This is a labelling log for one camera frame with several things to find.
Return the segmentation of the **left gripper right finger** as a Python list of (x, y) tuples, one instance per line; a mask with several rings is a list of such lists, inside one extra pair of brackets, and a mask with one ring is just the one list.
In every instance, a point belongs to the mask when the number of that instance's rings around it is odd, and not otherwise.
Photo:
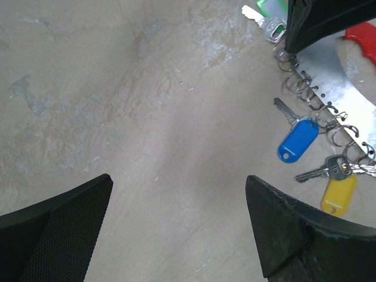
[(246, 200), (268, 281), (375, 281), (375, 229), (329, 215), (252, 175)]

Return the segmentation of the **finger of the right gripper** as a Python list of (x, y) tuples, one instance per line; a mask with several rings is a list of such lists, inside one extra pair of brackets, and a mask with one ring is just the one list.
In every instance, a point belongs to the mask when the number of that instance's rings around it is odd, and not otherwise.
[(297, 54), (326, 36), (374, 18), (374, 0), (288, 1), (285, 50)]

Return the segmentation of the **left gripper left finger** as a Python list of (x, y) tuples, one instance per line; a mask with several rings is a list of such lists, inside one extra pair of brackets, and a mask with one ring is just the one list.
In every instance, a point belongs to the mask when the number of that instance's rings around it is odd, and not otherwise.
[(112, 193), (102, 174), (1, 216), (1, 281), (83, 281)]

